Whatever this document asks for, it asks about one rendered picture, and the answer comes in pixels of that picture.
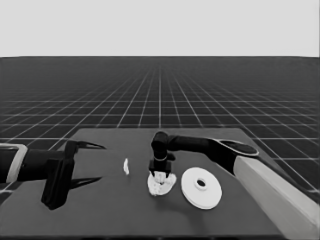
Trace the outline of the large thick white disc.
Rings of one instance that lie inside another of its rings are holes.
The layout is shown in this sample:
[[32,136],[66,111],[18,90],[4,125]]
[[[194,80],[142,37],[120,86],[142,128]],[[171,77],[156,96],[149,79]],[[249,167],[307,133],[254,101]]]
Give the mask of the large thick white disc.
[[191,167],[182,174],[181,190],[193,206],[202,210],[215,208],[222,199],[222,187],[218,179],[200,167]]

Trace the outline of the white round carrier with pins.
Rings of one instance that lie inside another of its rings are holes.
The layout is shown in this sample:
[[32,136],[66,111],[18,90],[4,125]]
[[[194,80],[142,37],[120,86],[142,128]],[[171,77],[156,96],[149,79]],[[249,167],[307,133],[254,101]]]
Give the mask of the white round carrier with pins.
[[175,185],[174,184],[172,187],[168,186],[167,183],[166,183],[166,178],[165,178],[165,181],[164,181],[163,184],[160,184],[160,183],[158,183],[158,184],[159,184],[159,194],[156,195],[156,196],[162,196],[162,195],[168,194],[171,191],[171,189],[173,188],[173,186]]

